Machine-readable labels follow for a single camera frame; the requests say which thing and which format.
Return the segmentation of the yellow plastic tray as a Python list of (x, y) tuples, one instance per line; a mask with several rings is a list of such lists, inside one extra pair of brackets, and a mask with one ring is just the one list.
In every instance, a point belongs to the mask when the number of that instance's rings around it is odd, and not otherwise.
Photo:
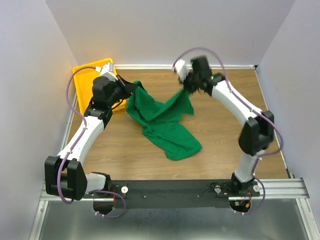
[(85, 114), (91, 102), (97, 103), (99, 107), (103, 104), (110, 105), (113, 100), (115, 103), (112, 106), (113, 111), (119, 111), (126, 107), (126, 100), (118, 100), (113, 91), (116, 84), (115, 81), (110, 81), (107, 77), (100, 76), (100, 73), (95, 71), (96, 67), (103, 67), (106, 63), (113, 62), (112, 58), (83, 64), (72, 69), (75, 74), (73, 77), (76, 94), (78, 98), (79, 111), (82, 115)]

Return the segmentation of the green t shirt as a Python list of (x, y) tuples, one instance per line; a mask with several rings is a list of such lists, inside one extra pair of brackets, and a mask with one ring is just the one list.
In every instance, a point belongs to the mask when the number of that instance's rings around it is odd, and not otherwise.
[(201, 143), (180, 121), (183, 115), (194, 115), (190, 92), (180, 89), (166, 102), (155, 100), (141, 81), (128, 99), (126, 112), (142, 126), (142, 134), (162, 149), (169, 160), (179, 161), (202, 150)]

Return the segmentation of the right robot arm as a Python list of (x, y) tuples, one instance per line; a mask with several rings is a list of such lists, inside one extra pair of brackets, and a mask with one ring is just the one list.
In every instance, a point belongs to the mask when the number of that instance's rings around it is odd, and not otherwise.
[(254, 172), (259, 157), (274, 140), (274, 115), (262, 111), (243, 97), (223, 73), (213, 73), (206, 56), (191, 59), (191, 68), (178, 59), (172, 68), (178, 80), (192, 93), (203, 90), (218, 100), (239, 121), (242, 130), (238, 138), (241, 157), (237, 169), (232, 173), (230, 191), (241, 196), (247, 192), (254, 181)]

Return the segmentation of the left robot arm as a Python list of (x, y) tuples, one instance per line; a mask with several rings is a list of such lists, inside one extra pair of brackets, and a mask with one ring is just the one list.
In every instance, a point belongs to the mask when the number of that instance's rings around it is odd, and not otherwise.
[(57, 156), (49, 156), (45, 160), (47, 194), (59, 196), (66, 204), (79, 201), (90, 192), (95, 192), (101, 198), (110, 194), (110, 176), (100, 172), (85, 174), (84, 160), (96, 138), (109, 123), (113, 105), (130, 98), (137, 88), (137, 84), (125, 81), (119, 75), (115, 79), (99, 76), (93, 80), (93, 96), (79, 129)]

